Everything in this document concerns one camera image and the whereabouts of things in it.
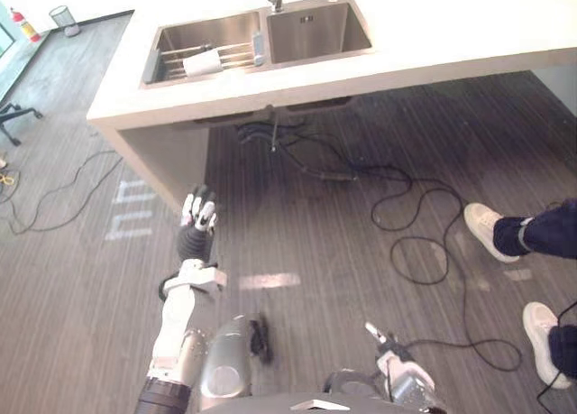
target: red fire extinguisher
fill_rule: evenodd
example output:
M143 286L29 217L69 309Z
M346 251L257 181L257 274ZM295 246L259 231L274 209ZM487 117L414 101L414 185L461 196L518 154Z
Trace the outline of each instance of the red fire extinguisher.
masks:
M26 35L32 42L39 41L41 38L40 35L34 30L34 28L32 28L31 24L26 22L24 16L21 13L15 11L13 8L10 8L10 11L12 12L12 20L20 26L20 29L22 32L24 32L24 35Z

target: double sink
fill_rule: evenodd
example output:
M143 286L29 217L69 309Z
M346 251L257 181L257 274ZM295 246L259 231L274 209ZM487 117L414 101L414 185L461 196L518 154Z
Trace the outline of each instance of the double sink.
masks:
M142 87L214 78L188 77L182 60L218 51L224 73L281 69L372 52L369 31L354 0L306 0L243 14L160 27L142 75Z

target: floor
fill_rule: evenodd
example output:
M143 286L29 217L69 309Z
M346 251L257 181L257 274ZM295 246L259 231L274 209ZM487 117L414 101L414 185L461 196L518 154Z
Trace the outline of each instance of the floor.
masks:
M73 180L78 166L107 144L85 116L129 17L83 27L74 39L55 33L8 98L44 113L24 116L0 136L18 189L7 186L23 225L48 190ZM470 201L510 215L532 215L577 194L574 117L531 74L472 78L360 97L348 109L308 115L311 131L333 133L359 163L391 163L418 177L437 177ZM312 143L295 147L303 161L341 170ZM74 216L118 156L87 163L70 187L42 201L33 229ZM271 155L264 143L238 144L233 128L211 132L206 181L217 194L220 223L214 257L229 286L206 311L213 328L238 313L264 311L274 363L255 364L253 392L315 391L343 367L374 371L375 346L365 320L399 340L464 342L463 284L451 263L433 287L399 277L389 250L404 235L441 239L457 209L433 194L406 232L381 232L371 206L392 194L391 182L312 179ZM422 188L379 208L381 223L405 224ZM10 203L0 216L13 219ZM123 163L112 170L71 223L14 236L0 221L0 377L3 412L20 414L132 412L160 326L158 281L178 266L176 217ZM506 338L521 350L518 371L487 366L471 349L414 348L453 412L543 412L543 384L521 324L523 306L543 301L559 312L577 291L575 262L532 255L496 262L460 219L448 246L466 274L472 337ZM393 253L405 274L434 279L444 256L425 242ZM278 274L285 274L284 279ZM275 277L264 278L263 275ZM255 289L259 282L284 286ZM568 321L575 322L572 313ZM505 367L515 358L502 345L481 351ZM551 391L553 412L575 412L577 390Z

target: countertop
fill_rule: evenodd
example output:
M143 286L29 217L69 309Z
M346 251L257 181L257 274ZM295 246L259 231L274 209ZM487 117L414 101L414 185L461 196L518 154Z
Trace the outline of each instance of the countertop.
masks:
M285 3L297 0L284 0ZM140 88L159 26L268 6L171 0L135 11L88 121L122 130L517 69L577 63L577 0L355 0L372 54Z

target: white cup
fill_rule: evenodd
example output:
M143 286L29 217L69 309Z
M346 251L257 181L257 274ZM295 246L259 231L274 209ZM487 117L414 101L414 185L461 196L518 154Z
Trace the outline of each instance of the white cup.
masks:
M218 51L212 49L182 60L182 65L190 78L223 70Z

